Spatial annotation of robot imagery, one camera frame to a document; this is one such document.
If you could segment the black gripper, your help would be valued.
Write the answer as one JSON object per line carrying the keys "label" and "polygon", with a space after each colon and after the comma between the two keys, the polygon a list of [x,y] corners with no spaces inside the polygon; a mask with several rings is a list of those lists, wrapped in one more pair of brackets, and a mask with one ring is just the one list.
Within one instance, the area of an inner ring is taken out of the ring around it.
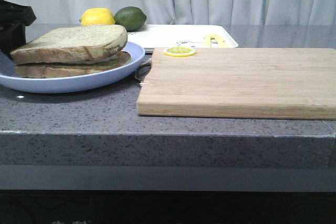
{"label": "black gripper", "polygon": [[31,6],[1,0],[1,52],[10,60],[11,52],[26,43],[26,27],[35,20]]}

